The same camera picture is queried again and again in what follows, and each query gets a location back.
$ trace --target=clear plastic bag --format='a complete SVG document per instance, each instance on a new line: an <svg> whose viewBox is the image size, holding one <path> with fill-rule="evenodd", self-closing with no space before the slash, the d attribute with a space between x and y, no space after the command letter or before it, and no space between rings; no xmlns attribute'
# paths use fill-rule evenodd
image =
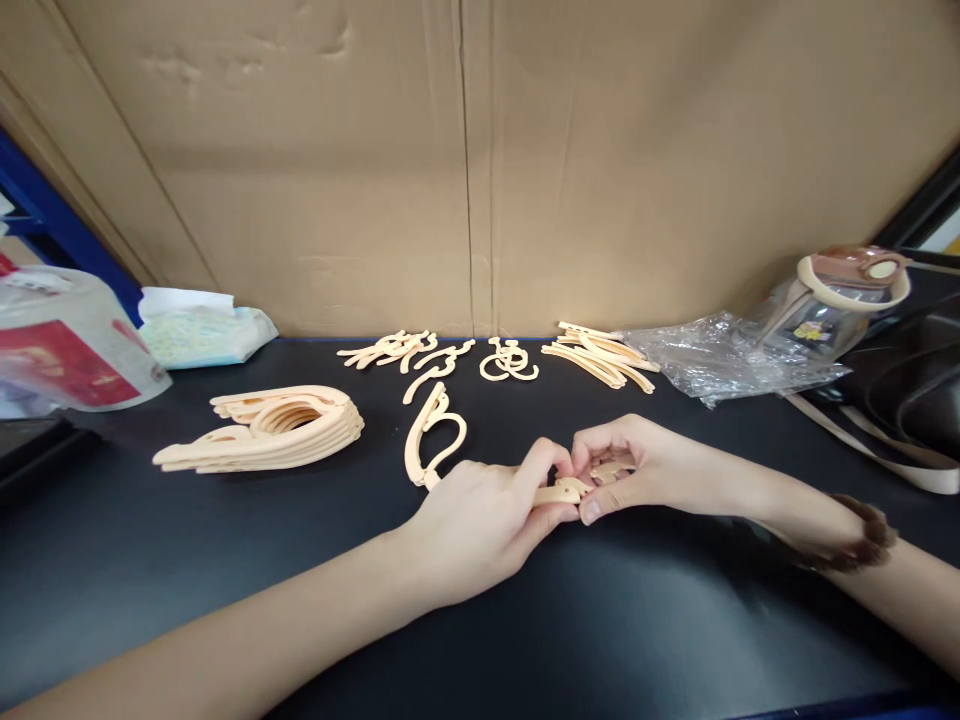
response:
<svg viewBox="0 0 960 720"><path fill-rule="evenodd" d="M686 325L629 330L624 339L659 364L678 390L709 408L721 400L789 395L850 372L839 363L811 358L799 347L758 348L737 332L739 321L723 312Z"/></svg>

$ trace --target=bracelet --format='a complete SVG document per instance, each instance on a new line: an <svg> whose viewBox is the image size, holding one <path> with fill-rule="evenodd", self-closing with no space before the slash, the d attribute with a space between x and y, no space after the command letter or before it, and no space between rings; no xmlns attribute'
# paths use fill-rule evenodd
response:
<svg viewBox="0 0 960 720"><path fill-rule="evenodd" d="M806 570L847 574L860 572L865 567L886 565L890 561L890 548L898 537L896 529L887 523L887 516L873 505L854 500L849 495L827 495L863 520L863 538L829 557L802 553L784 544L790 562Z"/></svg>

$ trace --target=stack of folding hangers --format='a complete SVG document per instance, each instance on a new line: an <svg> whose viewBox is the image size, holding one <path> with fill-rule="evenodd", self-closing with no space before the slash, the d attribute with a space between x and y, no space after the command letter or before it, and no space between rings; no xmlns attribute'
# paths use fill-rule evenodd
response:
<svg viewBox="0 0 960 720"><path fill-rule="evenodd" d="M210 401L228 425L153 457L165 472L279 470L333 455L360 437L363 418L346 393L321 385L226 395Z"/></svg>

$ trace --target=black table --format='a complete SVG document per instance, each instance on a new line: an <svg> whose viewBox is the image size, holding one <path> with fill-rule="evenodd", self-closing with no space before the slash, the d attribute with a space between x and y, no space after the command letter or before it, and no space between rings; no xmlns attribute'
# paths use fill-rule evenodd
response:
<svg viewBox="0 0 960 720"><path fill-rule="evenodd" d="M957 498L913 488L782 400L710 411L663 379L652 396L614 391L541 356L539 344L524 343L541 368L534 382L482 380L482 342L444 379L469 426L452 461L518 463L538 436L569 444L582 427L636 412L875 503L905 537L960 564ZM246 365L176 373L140 407L72 414L108 442L0 520L0 707L415 512L425 491L406 478L403 445L427 392L405 407L413 375L396 364L343 367L335 351L360 345L274 342ZM361 439L271 473L163 474L150 464L161 447L223 424L209 398L300 384L350 394L366 421ZM424 456L452 434L431 431ZM725 718L904 691L942 697L955 685L831 585L781 563L745 524L641 508L561 527L517 577L356 653L275 716Z"/></svg>

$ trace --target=cardboard wall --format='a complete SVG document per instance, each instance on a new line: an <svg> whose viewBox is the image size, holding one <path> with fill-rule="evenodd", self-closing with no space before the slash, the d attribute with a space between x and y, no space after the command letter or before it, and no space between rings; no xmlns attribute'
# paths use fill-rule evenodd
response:
<svg viewBox="0 0 960 720"><path fill-rule="evenodd" d="M869 240L960 132L955 3L464 6L475 306L505 335L739 310Z"/></svg>
<svg viewBox="0 0 960 720"><path fill-rule="evenodd" d="M0 121L138 277L288 335L672 323L869 239L960 135L960 20L949 0L11 0Z"/></svg>

